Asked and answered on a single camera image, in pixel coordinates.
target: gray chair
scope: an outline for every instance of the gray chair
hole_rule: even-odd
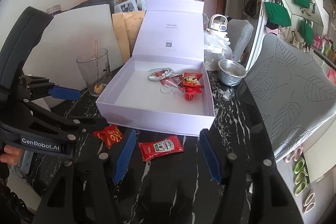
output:
[[[315,57],[267,34],[245,81],[257,103],[276,161],[336,113],[336,87]]]
[[[238,61],[250,41],[253,26],[247,20],[231,19],[227,23],[227,37],[230,38],[233,60]]]

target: open gift box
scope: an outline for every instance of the open gift box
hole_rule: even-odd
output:
[[[146,0],[133,56],[113,77],[96,103],[108,123],[154,132],[199,136],[210,129],[215,111],[203,63],[203,6],[193,0]],[[174,75],[202,73],[193,102],[164,94],[151,70],[170,67]]]

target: paper bag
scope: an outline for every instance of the paper bag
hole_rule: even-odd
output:
[[[124,13],[116,13],[112,15],[114,33],[118,40],[124,62],[130,59],[129,42],[125,27]]]
[[[124,21],[126,27],[126,33],[129,42],[130,54],[132,55],[135,41],[137,40],[140,26],[142,24],[143,18],[145,16],[145,11],[134,11],[129,13],[124,13]]]

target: metal bowl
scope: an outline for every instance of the metal bowl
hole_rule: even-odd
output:
[[[219,60],[218,66],[218,78],[223,84],[228,86],[238,85],[247,74],[245,68],[233,60]]]

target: human hand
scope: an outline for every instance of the human hand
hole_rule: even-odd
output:
[[[23,152],[22,149],[6,144],[4,151],[5,151],[5,154],[2,154],[0,156],[1,162],[7,163],[10,165],[17,165],[19,163],[21,154]]]

